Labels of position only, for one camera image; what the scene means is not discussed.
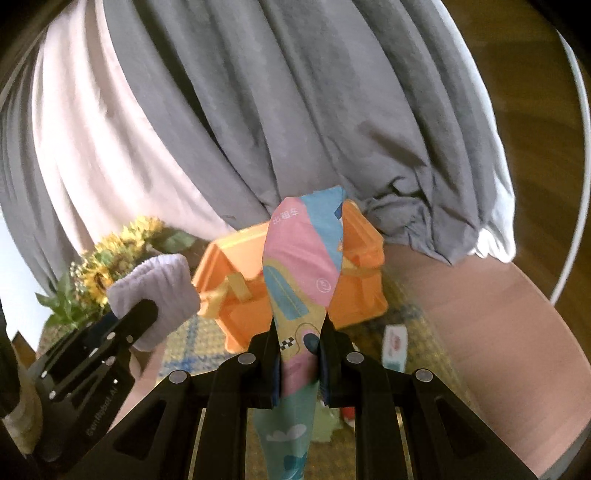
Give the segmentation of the lavender fuzzy sock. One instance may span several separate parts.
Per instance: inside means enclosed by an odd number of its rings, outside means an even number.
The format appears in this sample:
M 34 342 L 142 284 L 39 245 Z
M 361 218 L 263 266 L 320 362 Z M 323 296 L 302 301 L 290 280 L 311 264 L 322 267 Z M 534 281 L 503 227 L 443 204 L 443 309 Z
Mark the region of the lavender fuzzy sock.
M 111 311 L 119 319 L 141 300 L 155 303 L 155 322 L 133 344 L 144 352 L 157 347 L 200 308 L 187 259 L 181 254 L 162 254 L 143 261 L 115 281 L 106 295 Z

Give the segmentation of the colourful printed fabric pouch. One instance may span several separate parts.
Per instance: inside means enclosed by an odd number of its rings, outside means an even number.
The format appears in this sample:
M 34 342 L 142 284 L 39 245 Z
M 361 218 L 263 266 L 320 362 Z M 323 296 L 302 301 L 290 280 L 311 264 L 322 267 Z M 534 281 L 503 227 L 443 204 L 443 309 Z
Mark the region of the colourful printed fabric pouch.
M 276 406 L 253 414 L 270 479 L 301 479 L 318 397 L 322 325 L 342 271 L 340 186 L 287 197 L 270 217 L 263 280 L 280 346 Z

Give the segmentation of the yellow blue checked mat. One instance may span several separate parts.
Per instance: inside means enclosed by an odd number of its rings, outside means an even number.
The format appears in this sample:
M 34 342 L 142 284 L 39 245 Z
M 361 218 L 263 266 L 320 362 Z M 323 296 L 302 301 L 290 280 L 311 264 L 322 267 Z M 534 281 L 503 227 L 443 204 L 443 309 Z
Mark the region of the yellow blue checked mat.
M 111 324 L 64 337 L 32 367 L 43 431 L 34 457 L 69 479 L 242 479 L 246 416 L 276 413 L 312 383 L 332 408 L 356 411 L 360 479 L 470 479 L 479 420 L 438 378 L 384 368 L 331 320 L 280 338 L 276 327 L 215 371 L 170 373 L 124 419 L 132 343 L 157 305 L 136 301 Z

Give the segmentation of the sunflower bouquet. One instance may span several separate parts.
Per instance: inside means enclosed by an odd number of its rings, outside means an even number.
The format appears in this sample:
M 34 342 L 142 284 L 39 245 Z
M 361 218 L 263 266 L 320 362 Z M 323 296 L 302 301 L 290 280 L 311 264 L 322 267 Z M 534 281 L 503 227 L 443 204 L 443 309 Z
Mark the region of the sunflower bouquet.
M 135 218 L 72 262 L 53 294 L 36 296 L 51 311 L 46 325 L 75 329 L 99 319 L 109 310 L 107 290 L 116 281 L 157 253 L 183 253 L 196 242 L 195 236 L 156 217 Z

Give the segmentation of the white tissue packet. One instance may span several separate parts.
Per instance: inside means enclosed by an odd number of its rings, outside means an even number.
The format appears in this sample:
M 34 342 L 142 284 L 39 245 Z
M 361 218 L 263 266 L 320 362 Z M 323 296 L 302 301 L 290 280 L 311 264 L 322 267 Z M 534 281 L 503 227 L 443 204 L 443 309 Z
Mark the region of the white tissue packet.
M 405 325 L 387 325 L 383 337 L 382 365 L 389 370 L 404 373 L 408 358 L 408 344 L 408 330 Z

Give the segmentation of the green felt piece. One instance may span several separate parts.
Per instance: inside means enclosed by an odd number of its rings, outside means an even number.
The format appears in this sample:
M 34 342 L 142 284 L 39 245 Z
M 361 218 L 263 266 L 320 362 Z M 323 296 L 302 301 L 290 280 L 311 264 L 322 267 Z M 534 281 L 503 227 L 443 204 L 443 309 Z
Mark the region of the green felt piece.
M 311 441 L 315 443 L 329 443 L 332 434 L 342 429 L 341 412 L 338 408 L 332 409 L 323 402 L 315 405 L 315 419 L 312 425 Z

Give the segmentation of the orange plastic crate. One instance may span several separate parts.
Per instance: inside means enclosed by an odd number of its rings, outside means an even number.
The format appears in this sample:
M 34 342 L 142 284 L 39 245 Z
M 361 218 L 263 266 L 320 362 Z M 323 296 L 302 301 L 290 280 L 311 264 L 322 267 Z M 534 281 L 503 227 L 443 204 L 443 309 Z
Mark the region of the orange plastic crate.
M 342 213 L 344 258 L 329 305 L 329 317 L 338 329 L 379 317 L 388 309 L 381 273 L 384 240 L 353 201 L 342 205 Z M 192 278 L 200 298 L 198 315 L 217 323 L 230 353 L 242 353 L 253 336 L 270 329 L 270 300 L 263 282 L 268 228 L 262 223 L 211 242 Z

